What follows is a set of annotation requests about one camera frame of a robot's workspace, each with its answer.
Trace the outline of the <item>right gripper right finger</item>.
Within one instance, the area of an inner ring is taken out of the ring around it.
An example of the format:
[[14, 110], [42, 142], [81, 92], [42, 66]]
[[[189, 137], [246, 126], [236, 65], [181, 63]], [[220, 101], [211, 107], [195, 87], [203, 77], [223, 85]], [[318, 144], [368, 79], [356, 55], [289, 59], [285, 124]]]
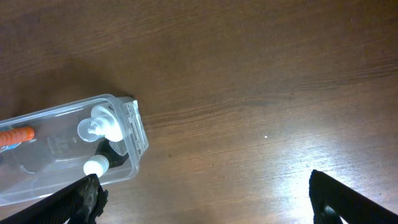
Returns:
[[312, 170], [309, 197], [314, 224], [397, 223], [397, 214], [357, 193], [324, 172]]

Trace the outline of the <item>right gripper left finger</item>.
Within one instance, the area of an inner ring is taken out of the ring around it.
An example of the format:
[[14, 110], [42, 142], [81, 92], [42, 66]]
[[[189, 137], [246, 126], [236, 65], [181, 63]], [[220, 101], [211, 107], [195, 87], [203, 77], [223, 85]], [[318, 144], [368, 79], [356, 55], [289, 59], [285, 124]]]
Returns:
[[1, 224], [95, 224], [107, 202], [108, 191], [97, 175], [90, 174], [1, 220]]

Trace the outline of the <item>dark bottle white cap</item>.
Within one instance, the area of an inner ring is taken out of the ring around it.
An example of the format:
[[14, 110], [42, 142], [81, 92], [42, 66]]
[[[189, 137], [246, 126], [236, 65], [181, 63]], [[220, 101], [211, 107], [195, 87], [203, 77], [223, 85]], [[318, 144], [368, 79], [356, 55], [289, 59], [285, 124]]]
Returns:
[[83, 165], [84, 174], [96, 174], [97, 177], [101, 177], [109, 169], [123, 165], [129, 159], [129, 154], [127, 152], [119, 154], [121, 149], [116, 142], [108, 139], [101, 141], [94, 156], [91, 156]]

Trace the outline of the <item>white spray bottle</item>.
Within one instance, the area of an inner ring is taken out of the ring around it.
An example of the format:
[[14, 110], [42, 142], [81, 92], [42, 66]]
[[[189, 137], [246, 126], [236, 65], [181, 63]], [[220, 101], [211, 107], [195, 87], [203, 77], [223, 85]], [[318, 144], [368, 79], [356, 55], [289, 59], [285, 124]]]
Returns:
[[120, 156], [127, 154], [121, 143], [124, 136], [117, 121], [114, 107], [110, 103], [96, 105], [91, 109], [91, 117], [80, 121], [77, 127], [79, 137], [85, 142], [95, 142], [101, 138], [109, 140], [113, 150]]

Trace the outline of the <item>orange effervescent tablet tube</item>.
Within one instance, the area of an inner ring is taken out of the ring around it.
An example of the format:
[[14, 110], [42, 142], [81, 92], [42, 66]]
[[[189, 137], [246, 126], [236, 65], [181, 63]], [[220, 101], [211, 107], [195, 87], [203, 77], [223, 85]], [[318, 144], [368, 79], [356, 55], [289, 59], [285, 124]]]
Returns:
[[35, 131], [31, 127], [15, 128], [1, 131], [1, 151], [13, 149], [19, 144], [35, 138]]

